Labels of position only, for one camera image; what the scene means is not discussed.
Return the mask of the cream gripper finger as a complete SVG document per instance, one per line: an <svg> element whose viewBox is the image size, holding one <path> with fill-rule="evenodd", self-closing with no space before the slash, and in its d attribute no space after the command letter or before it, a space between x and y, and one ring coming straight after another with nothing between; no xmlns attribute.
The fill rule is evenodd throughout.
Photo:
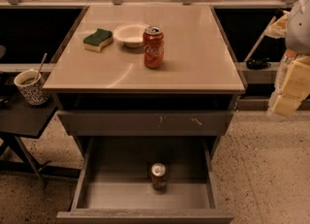
<svg viewBox="0 0 310 224"><path fill-rule="evenodd" d="M310 94L310 57L300 56L289 66L281 93L298 101L305 100Z"/></svg>
<svg viewBox="0 0 310 224"><path fill-rule="evenodd" d="M269 100L269 109L272 113L289 116L293 114L301 105L299 101L283 95L272 94Z"/></svg>

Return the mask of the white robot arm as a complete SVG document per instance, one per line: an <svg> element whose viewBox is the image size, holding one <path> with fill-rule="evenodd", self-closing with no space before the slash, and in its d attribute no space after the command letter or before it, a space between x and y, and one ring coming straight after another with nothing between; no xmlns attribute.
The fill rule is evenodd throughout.
<svg viewBox="0 0 310 224"><path fill-rule="evenodd" d="M310 0L298 0L264 34L284 38L286 44L267 110L272 119L281 120L292 115L310 95Z"/></svg>

